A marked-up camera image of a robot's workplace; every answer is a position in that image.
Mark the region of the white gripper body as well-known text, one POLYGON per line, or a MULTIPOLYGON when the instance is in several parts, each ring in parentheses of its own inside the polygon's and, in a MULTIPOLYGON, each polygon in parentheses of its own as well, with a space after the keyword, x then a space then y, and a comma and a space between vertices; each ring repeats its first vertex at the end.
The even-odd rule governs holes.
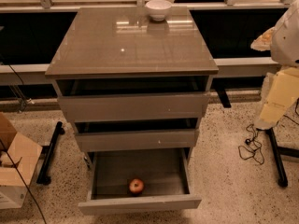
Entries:
POLYGON ((278 121, 276 119, 263 119, 257 117, 254 120, 254 126, 258 130, 269 130, 277 125, 278 121))

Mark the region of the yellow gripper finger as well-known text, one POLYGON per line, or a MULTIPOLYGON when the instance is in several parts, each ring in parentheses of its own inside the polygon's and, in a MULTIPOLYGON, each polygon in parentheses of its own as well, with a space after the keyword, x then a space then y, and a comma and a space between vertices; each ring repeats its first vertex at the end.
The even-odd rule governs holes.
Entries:
POLYGON ((299 69, 291 67, 280 70, 273 77, 259 117, 279 121, 298 98, 299 69))
POLYGON ((267 51, 275 47, 273 42, 273 34, 276 31, 274 27, 269 28, 264 33, 253 40, 250 47, 257 51, 267 51))

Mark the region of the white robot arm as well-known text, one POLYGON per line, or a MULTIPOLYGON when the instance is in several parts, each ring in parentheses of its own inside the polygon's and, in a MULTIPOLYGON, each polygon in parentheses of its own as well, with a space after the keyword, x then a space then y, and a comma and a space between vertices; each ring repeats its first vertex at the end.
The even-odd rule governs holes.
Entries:
POLYGON ((269 50, 271 59, 281 65, 263 81, 261 103, 254 125, 268 130, 277 125, 299 98, 299 1, 292 2, 276 25, 266 30, 250 45, 254 50, 269 50))

